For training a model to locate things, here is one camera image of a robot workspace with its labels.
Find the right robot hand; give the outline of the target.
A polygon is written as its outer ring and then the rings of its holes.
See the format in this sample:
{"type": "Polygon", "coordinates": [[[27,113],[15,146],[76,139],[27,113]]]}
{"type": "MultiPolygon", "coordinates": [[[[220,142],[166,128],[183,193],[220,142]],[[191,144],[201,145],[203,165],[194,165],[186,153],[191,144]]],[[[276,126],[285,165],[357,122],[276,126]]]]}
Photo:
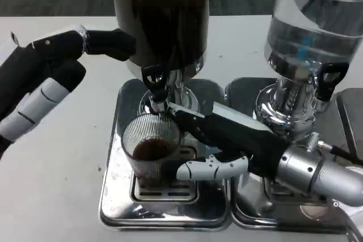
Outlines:
{"type": "Polygon", "coordinates": [[[162,176],[170,180],[222,180],[247,172],[275,180],[291,145],[261,122],[220,103],[213,104],[209,115],[169,103],[167,115],[183,132],[219,150],[205,157],[163,163],[162,176]]]}

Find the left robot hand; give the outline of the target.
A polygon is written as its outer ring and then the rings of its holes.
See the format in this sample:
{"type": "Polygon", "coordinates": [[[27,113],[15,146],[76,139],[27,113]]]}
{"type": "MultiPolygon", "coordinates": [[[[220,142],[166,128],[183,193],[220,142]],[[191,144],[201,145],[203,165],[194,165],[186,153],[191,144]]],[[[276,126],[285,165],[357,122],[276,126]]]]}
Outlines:
{"type": "Polygon", "coordinates": [[[83,54],[126,61],[136,40],[116,28],[83,25],[56,32],[21,46],[14,33],[1,47],[1,153],[35,128],[83,81],[83,54]]]}

